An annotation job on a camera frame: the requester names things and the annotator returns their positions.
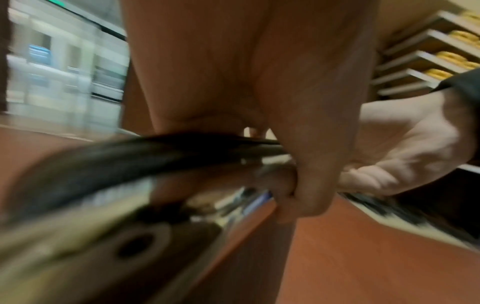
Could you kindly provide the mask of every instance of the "yellow item on shelf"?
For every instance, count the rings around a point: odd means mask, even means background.
[[[435,79],[438,79],[438,80],[447,79],[448,77],[453,76],[452,73],[445,72],[445,71],[442,71],[442,70],[439,70],[439,69],[430,69],[430,70],[425,71],[424,74],[426,74],[430,77],[433,77]]]
[[[472,11],[463,11],[460,14],[460,17],[480,26],[480,14],[477,14]]]
[[[466,68],[467,70],[474,70],[474,69],[480,68],[480,63],[467,61],[467,62],[463,62],[461,66]]]
[[[448,62],[451,62],[453,64],[456,64],[458,66],[462,65],[462,62],[467,62],[468,60],[460,56],[459,54],[455,54],[452,52],[446,52],[446,51],[441,51],[435,54],[438,58],[441,58],[443,60],[446,60]]]
[[[464,31],[451,31],[448,34],[450,37],[463,41],[465,43],[475,45],[477,42],[480,41],[480,38],[472,33],[464,32]]]

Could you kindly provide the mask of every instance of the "metallic object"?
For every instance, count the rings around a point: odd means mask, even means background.
[[[149,201],[156,178],[284,154],[275,141],[186,134],[50,157],[8,197],[0,230],[1,303],[178,302],[232,227],[271,195],[242,188],[155,206]]]

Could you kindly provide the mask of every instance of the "palm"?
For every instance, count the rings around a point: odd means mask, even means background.
[[[339,190],[390,195],[440,178],[472,157],[474,125],[442,93],[366,104]]]

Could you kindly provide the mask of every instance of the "floor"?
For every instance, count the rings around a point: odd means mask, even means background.
[[[277,304],[478,303],[478,253],[375,222],[336,198],[298,221]]]

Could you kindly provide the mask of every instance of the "hand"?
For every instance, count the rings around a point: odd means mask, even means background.
[[[337,190],[393,195],[430,183],[471,160],[476,124],[453,89],[364,104]]]
[[[367,97],[376,8],[376,0],[122,2],[156,131],[271,128],[296,163],[296,172],[257,178],[292,181],[271,187],[281,221],[330,205]],[[193,179],[192,189],[204,189]]]

